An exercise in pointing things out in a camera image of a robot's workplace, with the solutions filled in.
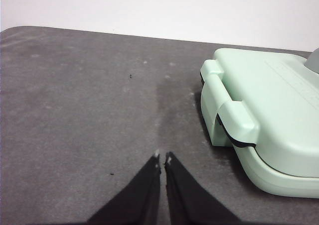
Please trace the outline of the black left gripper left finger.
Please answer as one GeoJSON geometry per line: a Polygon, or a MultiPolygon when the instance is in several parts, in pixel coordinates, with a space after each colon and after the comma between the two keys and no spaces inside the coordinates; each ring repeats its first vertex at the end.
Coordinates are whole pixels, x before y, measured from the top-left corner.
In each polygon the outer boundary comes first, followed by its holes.
{"type": "Polygon", "coordinates": [[[160,154],[156,150],[128,185],[88,219],[88,224],[156,224],[160,199],[160,174],[160,154]]]}

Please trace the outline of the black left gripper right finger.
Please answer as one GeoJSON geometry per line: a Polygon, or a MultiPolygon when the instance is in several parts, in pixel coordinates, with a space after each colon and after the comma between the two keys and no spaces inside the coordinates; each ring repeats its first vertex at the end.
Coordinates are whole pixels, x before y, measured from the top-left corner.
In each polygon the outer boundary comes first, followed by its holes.
{"type": "Polygon", "coordinates": [[[172,225],[239,225],[241,220],[207,192],[172,153],[165,159],[172,225]]]}

